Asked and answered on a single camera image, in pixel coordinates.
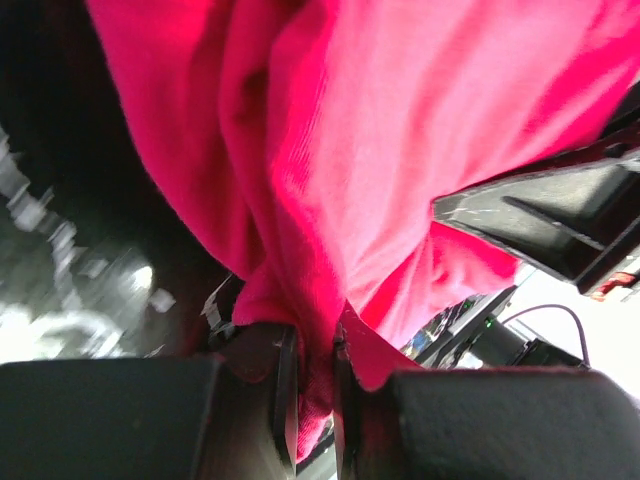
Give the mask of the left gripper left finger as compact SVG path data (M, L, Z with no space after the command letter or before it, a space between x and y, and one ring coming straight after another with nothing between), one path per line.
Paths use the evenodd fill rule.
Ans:
M206 300L208 350L217 370L202 444L201 479L293 479L298 440L296 329L237 327L244 283L229 274Z

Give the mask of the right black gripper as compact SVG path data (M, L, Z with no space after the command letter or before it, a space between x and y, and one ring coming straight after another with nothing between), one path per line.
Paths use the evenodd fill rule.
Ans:
M637 272L639 258L639 152L589 165L530 171L438 199L438 222L480 238L531 266L574 285L583 295L614 273ZM516 292L473 295L433 317L402 352L435 369L590 367L586 335L564 305L529 307L500 320ZM559 310L573 320L581 353L575 356L531 330L510 324L540 310Z

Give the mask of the red t-shirt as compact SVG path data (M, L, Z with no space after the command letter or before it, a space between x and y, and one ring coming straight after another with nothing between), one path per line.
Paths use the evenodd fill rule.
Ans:
M142 163L300 334L305 459L345 305L395 347L509 286L515 258L433 201L596 139L639 70L635 1L91 1Z

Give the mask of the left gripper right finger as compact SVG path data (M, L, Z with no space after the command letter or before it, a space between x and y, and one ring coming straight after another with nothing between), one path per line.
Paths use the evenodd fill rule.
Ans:
M352 306L333 347L334 418L340 479L423 479L424 375Z

